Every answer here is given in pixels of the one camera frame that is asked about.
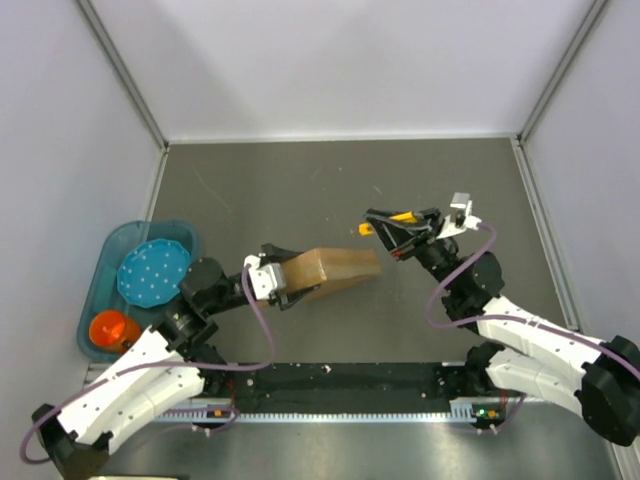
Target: blue plastic bin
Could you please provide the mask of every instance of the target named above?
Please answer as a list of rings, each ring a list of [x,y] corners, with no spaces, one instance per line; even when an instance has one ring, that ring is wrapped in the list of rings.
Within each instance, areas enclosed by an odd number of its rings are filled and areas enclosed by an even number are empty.
[[[100,312],[114,309],[134,319],[142,329],[149,326],[162,312],[163,306],[145,309],[129,305],[118,293],[116,276],[124,257],[146,241],[165,238],[179,242],[191,255],[191,261],[203,253],[196,229],[182,221],[131,222],[114,230],[104,242],[98,265],[89,287],[87,300],[78,325],[77,340],[80,349],[95,362],[115,362],[119,355],[96,347],[89,340],[89,325]]]

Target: white panel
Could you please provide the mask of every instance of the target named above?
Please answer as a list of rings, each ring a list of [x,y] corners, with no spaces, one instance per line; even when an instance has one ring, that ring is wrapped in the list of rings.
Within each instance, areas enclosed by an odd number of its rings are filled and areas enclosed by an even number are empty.
[[[640,2],[611,2],[528,145],[592,335],[640,341]]]
[[[0,447],[82,386],[75,330],[102,242],[145,209],[159,152],[73,2],[0,2]],[[31,456],[42,457],[37,441]]]
[[[526,324],[504,320],[478,322],[478,333],[485,338],[508,345],[552,368],[567,379],[567,386],[574,391],[581,388],[585,373],[582,365],[585,362],[593,363],[600,356],[600,352],[594,348],[538,328],[538,325],[546,325],[562,330],[548,320],[518,308],[506,297],[490,300],[483,310],[489,317],[514,315],[525,319]],[[597,338],[580,334],[575,336],[595,344],[601,342]]]
[[[113,455],[131,435],[155,417],[202,393],[203,387],[204,378],[197,368],[174,367],[162,372],[143,393],[114,413],[108,422],[105,431],[113,434],[109,439],[109,454]]]
[[[591,0],[94,0],[170,140],[519,131]]]
[[[135,346],[96,379],[96,382],[109,379],[107,385],[77,399],[60,412],[58,421],[62,428],[66,432],[75,432],[78,443],[93,445],[103,432],[108,431],[106,427],[115,412],[160,377],[163,370],[146,368],[122,377],[116,374],[144,363],[182,361],[178,352],[167,351],[167,345],[160,332],[152,333],[147,328]]]
[[[582,416],[582,405],[567,379],[531,357],[507,348],[491,358],[486,371],[497,388],[533,395]]]

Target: metal frame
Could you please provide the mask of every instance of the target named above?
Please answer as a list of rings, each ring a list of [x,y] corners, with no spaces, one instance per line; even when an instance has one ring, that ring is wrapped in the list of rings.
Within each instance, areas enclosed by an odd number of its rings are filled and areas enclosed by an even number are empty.
[[[566,262],[564,261],[560,247],[555,240],[556,235],[553,232],[551,220],[547,214],[548,210],[544,205],[540,190],[538,189],[534,169],[531,165],[529,156],[526,153],[526,149],[522,147],[521,142],[517,138],[512,138],[511,145],[516,156],[516,162],[518,163],[522,183],[524,184],[527,197],[529,198],[529,204],[531,205],[531,211],[533,212],[533,219],[536,222],[536,227],[540,234],[542,249],[547,257],[547,263],[549,264],[549,270],[551,271],[551,278],[553,280],[553,285],[556,288],[558,300],[560,301],[560,308],[564,314],[567,328],[570,330],[578,330],[580,328],[580,314],[574,300],[575,295],[573,294],[566,274]]]
[[[157,143],[158,147],[161,149],[161,160],[158,165],[158,170],[156,172],[156,178],[154,182],[154,186],[149,198],[148,206],[146,209],[145,219],[150,220],[153,215],[153,210],[155,207],[156,198],[158,195],[158,190],[160,187],[160,183],[162,180],[164,168],[167,161],[167,156],[169,152],[169,142],[162,133],[158,123],[153,117],[147,103],[145,102],[142,94],[137,88],[129,70],[127,69],[122,57],[117,51],[113,41],[111,40],[109,34],[107,33],[106,28],[100,20],[99,15],[97,14],[92,1],[91,0],[73,0],[74,3],[78,6],[80,12],[83,17],[86,19],[87,24],[89,25],[92,33],[94,34],[96,40],[104,51],[104,54],[107,57],[107,60],[113,67],[118,80],[122,84],[124,90],[129,96],[134,109],[138,112],[140,119],[146,125],[149,133]],[[543,90],[541,96],[536,102],[531,114],[529,115],[522,131],[515,137],[511,138],[513,151],[516,157],[516,161],[518,163],[518,167],[520,169],[520,174],[522,176],[522,180],[525,186],[525,190],[527,192],[527,196],[529,198],[529,202],[531,204],[531,208],[533,211],[534,219],[540,233],[540,238],[542,241],[542,245],[544,248],[545,255],[547,257],[547,261],[549,263],[549,267],[551,270],[553,282],[558,293],[558,298],[560,300],[560,305],[565,316],[567,326],[570,329],[578,329],[580,327],[580,314],[576,303],[574,301],[574,295],[572,293],[572,288],[570,282],[567,278],[565,262],[563,260],[562,253],[560,248],[555,240],[556,235],[553,231],[553,227],[549,216],[547,214],[547,208],[544,205],[542,200],[542,196],[540,194],[540,190],[538,188],[538,184],[535,178],[535,168],[532,164],[531,158],[527,153],[526,142],[531,138],[531,135],[535,131],[537,125],[542,119],[545,111],[547,110],[550,102],[553,100],[555,94],[558,91],[558,87],[562,83],[563,79],[567,75],[570,70],[573,62],[583,48],[586,43],[586,40],[589,38],[595,27],[598,25],[604,13],[606,12],[607,6],[610,4],[609,0],[593,0],[589,10],[587,11],[585,17],[583,18],[576,34],[571,40],[569,46],[567,47],[565,53],[563,54],[560,62],[558,63],[556,69],[551,75],[545,89]],[[398,136],[398,138],[414,138],[411,136],[403,137]],[[457,138],[457,136],[449,136],[447,138]],[[251,139],[238,139],[239,141],[251,141]],[[289,140],[289,141],[300,141],[305,140],[304,138],[287,138],[287,139],[278,139]],[[614,446],[612,451],[612,455],[615,457],[615,460],[618,463],[620,468],[620,472],[623,478],[640,478],[640,444],[638,446],[634,445],[633,448],[622,448],[618,446]]]
[[[158,144],[158,148],[161,151],[165,151],[169,146],[169,142],[163,135],[158,123],[153,118],[153,114],[149,109],[149,106],[145,102],[140,90],[133,81],[133,77],[129,73],[127,66],[125,65],[122,57],[118,53],[116,46],[114,45],[111,37],[107,33],[107,30],[98,16],[91,0],[73,0],[80,10],[82,16],[87,22],[87,25],[91,29],[98,44],[102,47],[102,50],[107,57],[108,62],[113,67],[116,77],[120,81],[120,84],[127,93],[127,96],[133,104],[134,110],[140,116],[140,119],[145,124],[149,133]]]
[[[542,95],[540,95],[540,98],[536,102],[536,105],[533,107],[533,111],[525,122],[524,127],[522,128],[522,132],[518,136],[520,141],[526,142],[531,137],[531,134],[538,125],[538,122],[544,115],[549,102],[555,95],[558,87],[562,83],[562,80],[571,68],[571,65],[573,65],[573,62],[580,52],[581,48],[584,46],[585,41],[587,40],[593,29],[596,27],[596,25],[599,23],[599,21],[602,19],[606,7],[609,5],[609,3],[609,0],[593,0],[591,7],[587,11],[587,14],[582,19],[582,23],[580,24],[578,31],[573,36],[573,39],[569,43],[567,50],[564,52],[564,55],[562,55],[562,58],[560,59],[560,63],[558,63],[558,66],[555,68],[553,74],[551,75],[551,78],[547,82],[546,87],[542,91]]]
[[[178,139],[171,140],[171,145],[215,145],[221,143],[294,143],[294,142],[342,142],[359,140],[460,140],[460,139],[484,139],[484,138],[509,138],[518,132],[460,132],[460,133],[433,133],[433,132],[393,132],[393,133],[346,133],[346,134],[292,134],[278,136],[228,136],[219,138],[202,139]]]

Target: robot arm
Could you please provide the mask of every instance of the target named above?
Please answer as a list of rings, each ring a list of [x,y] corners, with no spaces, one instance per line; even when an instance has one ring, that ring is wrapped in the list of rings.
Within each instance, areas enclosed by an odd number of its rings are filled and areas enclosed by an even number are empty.
[[[306,293],[279,293],[286,286],[280,262],[297,255],[269,244],[259,256],[245,259],[256,300],[284,310]],[[247,303],[240,274],[227,277],[212,258],[193,263],[180,284],[180,294],[92,384],[104,385],[69,403],[40,427],[40,443],[63,477],[92,476],[133,433],[176,404],[202,393],[215,398],[225,388],[226,372],[187,364],[225,363],[215,347],[206,343],[218,329],[212,317]],[[157,362],[169,363],[144,368]],[[128,369],[132,371],[122,375]],[[40,407],[33,414],[34,422],[52,409]]]
[[[455,235],[477,230],[468,194],[456,194],[452,212],[369,210],[360,233],[376,233],[397,260],[416,258],[439,282],[464,263]],[[640,385],[631,373],[600,350],[600,345],[640,368],[640,352],[631,341],[600,339],[569,332],[527,312],[504,297],[502,270],[485,252],[446,287],[442,303],[451,320],[484,316],[465,325],[497,343],[469,352],[467,368],[487,388],[517,390],[560,405],[580,416],[599,435],[630,445],[640,432]],[[519,322],[510,321],[518,317]]]

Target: white wall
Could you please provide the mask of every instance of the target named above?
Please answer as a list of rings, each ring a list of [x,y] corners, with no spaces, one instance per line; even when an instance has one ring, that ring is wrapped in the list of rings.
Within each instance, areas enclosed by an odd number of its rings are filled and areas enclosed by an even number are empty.
[[[611,2],[528,145],[588,330],[640,341],[640,2]]]
[[[101,244],[143,214],[159,152],[73,2],[0,2],[0,58],[0,465],[57,478],[18,444],[33,410],[82,385],[75,330]]]
[[[170,140],[519,131],[591,0],[94,0]]]

